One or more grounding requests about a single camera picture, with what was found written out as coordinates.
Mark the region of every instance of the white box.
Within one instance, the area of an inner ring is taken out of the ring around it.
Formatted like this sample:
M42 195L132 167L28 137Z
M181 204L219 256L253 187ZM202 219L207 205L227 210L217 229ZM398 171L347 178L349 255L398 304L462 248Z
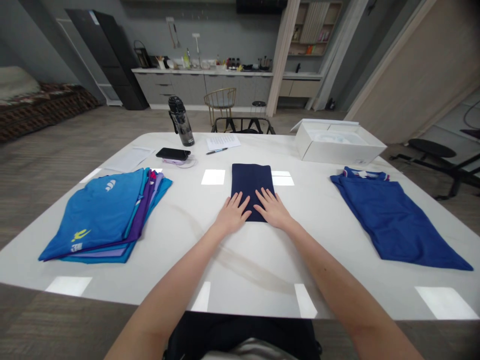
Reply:
M295 136L300 159L316 163L368 165L387 146L360 125L303 121Z

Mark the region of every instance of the refrigerator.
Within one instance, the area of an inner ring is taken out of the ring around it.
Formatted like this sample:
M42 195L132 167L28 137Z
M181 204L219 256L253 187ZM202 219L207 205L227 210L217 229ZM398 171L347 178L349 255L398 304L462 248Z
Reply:
M147 99L132 72L139 67L137 59L115 18L95 10L65 11L125 109L148 108Z

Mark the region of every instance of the gray floor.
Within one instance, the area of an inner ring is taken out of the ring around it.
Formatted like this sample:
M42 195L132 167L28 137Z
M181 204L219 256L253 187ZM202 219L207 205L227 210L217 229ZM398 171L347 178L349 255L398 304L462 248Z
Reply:
M207 112L189 111L195 132L209 132ZM339 119L338 112L279 110L272 125L287 134L302 118ZM86 174L123 146L149 132L172 131L163 110L101 107L27 135L0 150L0 249ZM384 157L412 151L390 146ZM412 165L405 174L431 195L447 192L450 179ZM480 192L462 186L442 202L480 235ZM0 359L102 359L135 306L42 293L0 285ZM478 359L478 321L398 323L426 359ZM334 320L314 321L322 359L356 359L352 343Z

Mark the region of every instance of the black bottle cap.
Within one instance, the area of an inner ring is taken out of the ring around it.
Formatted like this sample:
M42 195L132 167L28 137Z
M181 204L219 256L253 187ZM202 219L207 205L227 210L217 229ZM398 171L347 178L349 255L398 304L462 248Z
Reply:
M181 113L185 111L184 102L178 96L170 96L168 98L168 106L174 113Z

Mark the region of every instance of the smartphone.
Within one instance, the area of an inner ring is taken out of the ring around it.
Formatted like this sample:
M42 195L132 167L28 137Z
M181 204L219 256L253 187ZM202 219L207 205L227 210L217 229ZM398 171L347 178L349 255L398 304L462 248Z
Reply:
M181 160L185 161L191 154L188 150L172 149L169 147L162 148L159 152L156 153L157 158L162 159L172 159L172 160Z

